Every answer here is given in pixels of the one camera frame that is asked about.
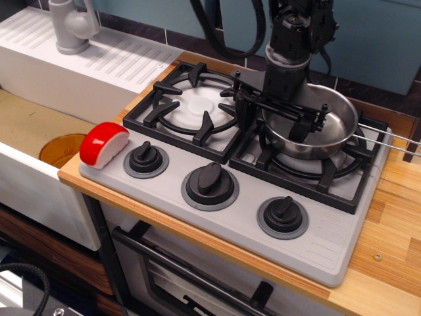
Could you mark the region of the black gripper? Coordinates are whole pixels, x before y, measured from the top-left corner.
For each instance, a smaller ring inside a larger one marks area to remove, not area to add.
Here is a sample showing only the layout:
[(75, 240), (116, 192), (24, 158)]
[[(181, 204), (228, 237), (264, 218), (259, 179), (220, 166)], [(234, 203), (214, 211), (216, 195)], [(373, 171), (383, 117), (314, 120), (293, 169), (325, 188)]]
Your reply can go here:
[(327, 108), (305, 104), (303, 98), (308, 84), (308, 65), (312, 52), (308, 47), (284, 45), (266, 46), (267, 66), (264, 71), (235, 70), (232, 94), (235, 101), (237, 125), (248, 131), (259, 109), (287, 115), (294, 122), (288, 139), (304, 142), (317, 131), (316, 116)]

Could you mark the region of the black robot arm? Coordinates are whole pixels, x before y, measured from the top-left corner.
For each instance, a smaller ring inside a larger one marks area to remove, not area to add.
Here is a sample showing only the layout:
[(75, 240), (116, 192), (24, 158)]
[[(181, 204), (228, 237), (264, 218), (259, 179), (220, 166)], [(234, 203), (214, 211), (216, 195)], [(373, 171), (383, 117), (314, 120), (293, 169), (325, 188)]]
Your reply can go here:
[(236, 70), (235, 117), (246, 131), (258, 109), (292, 121), (288, 138), (302, 143), (308, 134), (321, 131), (331, 111), (327, 101), (310, 88), (309, 63), (320, 53), (332, 63), (325, 45), (338, 28), (332, 1), (270, 1), (272, 34), (265, 49), (264, 71)]

